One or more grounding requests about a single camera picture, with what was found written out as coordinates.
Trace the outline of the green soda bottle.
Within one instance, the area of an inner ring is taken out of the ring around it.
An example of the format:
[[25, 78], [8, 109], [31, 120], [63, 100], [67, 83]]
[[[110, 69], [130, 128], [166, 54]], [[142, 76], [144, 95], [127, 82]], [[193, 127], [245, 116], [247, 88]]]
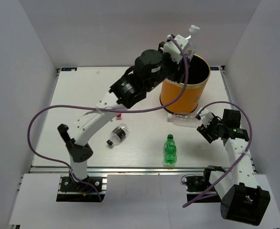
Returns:
[[176, 144], [172, 134], [167, 135], [167, 139], [164, 143], [164, 162], [170, 165], [177, 162]]

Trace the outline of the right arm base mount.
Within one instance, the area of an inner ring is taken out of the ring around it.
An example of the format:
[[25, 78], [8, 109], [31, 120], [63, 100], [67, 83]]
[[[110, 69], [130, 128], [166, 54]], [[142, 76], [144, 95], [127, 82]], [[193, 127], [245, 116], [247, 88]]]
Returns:
[[[187, 188], [187, 201], [191, 201], [211, 185], [209, 182], [211, 172], [220, 172], [222, 175], [226, 172], [226, 170], [218, 166], [208, 166], [204, 169], [203, 175], [197, 176], [194, 174], [187, 174], [181, 177], [182, 185], [185, 185]], [[208, 195], [212, 195], [212, 197], [198, 200], [196, 203], [221, 202], [221, 198], [218, 196], [215, 188], [212, 188], [209, 192], [207, 192], [204, 197]]]

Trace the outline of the blue orange label bottle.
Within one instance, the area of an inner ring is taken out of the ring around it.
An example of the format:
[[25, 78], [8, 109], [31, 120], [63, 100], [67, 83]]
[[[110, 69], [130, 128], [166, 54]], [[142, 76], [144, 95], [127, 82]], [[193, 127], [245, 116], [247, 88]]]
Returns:
[[196, 47], [196, 39], [197, 39], [197, 34], [199, 33], [200, 28], [196, 25], [191, 25], [188, 30], [188, 34], [185, 36], [185, 39], [188, 40], [190, 51], [186, 55], [188, 62], [190, 62], [197, 51]]

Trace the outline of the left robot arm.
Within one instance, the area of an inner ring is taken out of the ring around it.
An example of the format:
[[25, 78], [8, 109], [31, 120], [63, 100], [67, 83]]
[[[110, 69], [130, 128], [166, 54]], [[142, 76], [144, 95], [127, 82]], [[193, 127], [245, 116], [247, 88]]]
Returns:
[[109, 91], [100, 100], [94, 110], [84, 114], [74, 127], [65, 124], [58, 126], [70, 156], [69, 177], [77, 190], [84, 190], [89, 182], [87, 161], [93, 155], [88, 142], [103, 126], [115, 116], [129, 111], [136, 103], [144, 100], [165, 79], [181, 82], [188, 76], [187, 55], [193, 54], [189, 42], [177, 38], [159, 44], [157, 50], [149, 49], [136, 58]]

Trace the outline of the clear unlabelled bottle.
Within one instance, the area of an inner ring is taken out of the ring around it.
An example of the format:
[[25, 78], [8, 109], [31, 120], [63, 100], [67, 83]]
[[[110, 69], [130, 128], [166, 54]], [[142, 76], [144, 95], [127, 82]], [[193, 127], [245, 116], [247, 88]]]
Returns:
[[178, 126], [197, 128], [201, 121], [195, 118], [194, 114], [167, 114], [167, 121]]

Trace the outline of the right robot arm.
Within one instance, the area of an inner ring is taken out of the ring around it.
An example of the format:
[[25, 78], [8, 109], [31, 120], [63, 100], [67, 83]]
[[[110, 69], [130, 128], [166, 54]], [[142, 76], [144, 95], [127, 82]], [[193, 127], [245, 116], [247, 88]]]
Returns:
[[230, 162], [229, 172], [222, 167], [208, 166], [202, 178], [203, 186], [216, 190], [223, 219], [258, 226], [270, 203], [270, 193], [255, 178], [251, 156], [246, 152], [249, 136], [240, 128], [240, 111], [224, 109], [219, 118], [203, 109], [196, 119], [201, 121], [197, 131], [209, 143], [223, 141]]

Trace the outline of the black label clear bottle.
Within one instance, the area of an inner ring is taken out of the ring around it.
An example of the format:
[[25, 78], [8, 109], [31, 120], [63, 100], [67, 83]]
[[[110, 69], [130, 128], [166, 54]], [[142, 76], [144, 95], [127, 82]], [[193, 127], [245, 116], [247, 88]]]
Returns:
[[119, 124], [109, 136], [109, 139], [106, 141], [109, 147], [116, 146], [120, 144], [129, 134], [129, 128], [126, 124]]

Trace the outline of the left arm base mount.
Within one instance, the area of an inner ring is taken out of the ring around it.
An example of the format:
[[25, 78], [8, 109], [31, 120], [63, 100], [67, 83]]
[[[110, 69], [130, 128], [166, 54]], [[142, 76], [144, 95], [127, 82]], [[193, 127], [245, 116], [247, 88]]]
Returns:
[[[86, 182], [95, 186], [100, 194], [101, 200], [103, 200], [106, 193], [107, 178], [88, 177]], [[69, 176], [61, 176], [56, 201], [100, 203], [98, 194], [93, 187], [83, 183], [74, 183], [73, 179]]]

